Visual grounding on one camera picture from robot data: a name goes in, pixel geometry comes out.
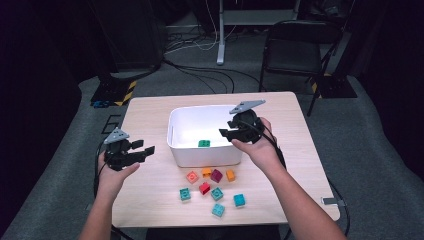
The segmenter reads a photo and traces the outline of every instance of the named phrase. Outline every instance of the orange block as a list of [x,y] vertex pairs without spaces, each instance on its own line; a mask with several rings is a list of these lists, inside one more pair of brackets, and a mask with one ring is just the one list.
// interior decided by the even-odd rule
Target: orange block
[[227,179],[228,179],[229,182],[236,180],[236,176],[234,175],[233,170],[228,169],[226,174],[227,174]]
[[203,177],[210,177],[212,174],[212,169],[211,168],[203,168],[202,169],[202,175]]

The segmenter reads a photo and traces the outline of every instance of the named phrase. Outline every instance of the cube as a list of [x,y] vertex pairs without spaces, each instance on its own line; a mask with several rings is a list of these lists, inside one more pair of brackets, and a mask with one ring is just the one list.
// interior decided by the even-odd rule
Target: cube
[[193,172],[193,171],[191,171],[191,172],[189,172],[189,173],[187,174],[187,180],[188,180],[191,184],[195,183],[198,179],[199,179],[199,177],[198,177],[198,176],[197,176],[197,174],[196,174],[195,172]]
[[219,187],[212,190],[211,195],[212,195],[213,199],[215,199],[215,201],[218,201],[219,199],[221,199],[224,196],[224,194],[222,193],[222,191]]
[[181,197],[181,201],[190,199],[191,198],[190,190],[188,190],[188,188],[180,189],[180,197]]
[[207,192],[209,192],[209,190],[211,190],[211,186],[209,185],[209,183],[204,182],[202,185],[199,186],[199,190],[203,195],[205,195]]
[[203,168],[202,169],[203,178],[210,177],[211,174],[212,174],[211,168]]
[[229,182],[236,180],[236,176],[234,175],[233,170],[231,169],[227,170],[226,175]]
[[221,181],[221,179],[222,179],[222,173],[219,170],[214,169],[212,174],[211,174],[211,180],[219,183],[219,181]]
[[209,141],[209,140],[200,140],[198,146],[199,147],[210,147],[211,146],[211,141]]
[[222,206],[221,204],[215,204],[215,206],[213,207],[213,209],[212,209],[212,213],[215,215],[215,216],[218,216],[218,217],[222,217],[222,214],[224,213],[224,210],[225,210],[225,207],[224,206]]
[[243,194],[234,195],[234,203],[236,204],[236,207],[245,205],[246,201],[244,200]]

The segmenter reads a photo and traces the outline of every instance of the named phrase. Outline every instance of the person's left hand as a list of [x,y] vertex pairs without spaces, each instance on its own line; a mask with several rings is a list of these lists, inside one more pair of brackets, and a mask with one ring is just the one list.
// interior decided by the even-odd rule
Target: person's left hand
[[115,171],[109,166],[105,165],[105,152],[102,152],[99,156],[98,171],[100,171],[99,176],[99,188],[97,190],[97,197],[106,198],[107,200],[113,202],[118,196],[119,191],[124,184],[125,179],[133,174],[140,167],[140,163],[136,162],[131,166],[122,169],[121,171]]

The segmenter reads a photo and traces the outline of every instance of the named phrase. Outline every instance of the white container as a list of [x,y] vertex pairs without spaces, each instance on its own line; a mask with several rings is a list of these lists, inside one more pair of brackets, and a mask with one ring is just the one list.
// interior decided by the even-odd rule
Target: white container
[[[169,117],[168,146],[180,167],[208,167],[238,164],[242,152],[220,128],[229,129],[229,112],[236,105],[209,105],[174,109]],[[200,140],[209,140],[210,147],[199,147]]]

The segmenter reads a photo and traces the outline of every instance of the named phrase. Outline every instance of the table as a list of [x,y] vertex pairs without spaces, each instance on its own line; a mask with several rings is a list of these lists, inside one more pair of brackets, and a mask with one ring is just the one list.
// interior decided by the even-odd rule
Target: table
[[[240,164],[217,167],[224,172],[224,177],[220,183],[215,183],[202,178],[201,168],[178,167],[166,142],[169,116],[175,108],[237,105],[241,101],[260,99],[265,99],[266,103],[254,110],[258,116],[271,121],[289,173],[332,219],[337,220],[340,217],[338,207],[321,203],[322,197],[333,197],[333,194],[296,96],[291,92],[279,92],[132,99],[121,129],[130,135],[130,141],[144,139],[144,147],[155,146],[156,152],[126,179],[113,207],[113,224],[116,227],[183,227],[287,223],[271,184],[245,153]],[[235,181],[226,179],[227,169],[235,172]],[[186,179],[190,171],[200,175],[193,185]],[[211,184],[211,189],[222,189],[224,197],[218,201],[226,207],[222,217],[212,214],[215,201],[211,195],[203,196],[198,190],[204,181]],[[187,187],[191,199],[181,201],[179,190]],[[244,207],[235,207],[233,196],[236,194],[244,195]]]
[[227,10],[223,0],[219,0],[219,48],[216,64],[224,64],[225,39],[224,25],[273,25],[279,21],[297,19],[300,0],[293,9],[282,10]]

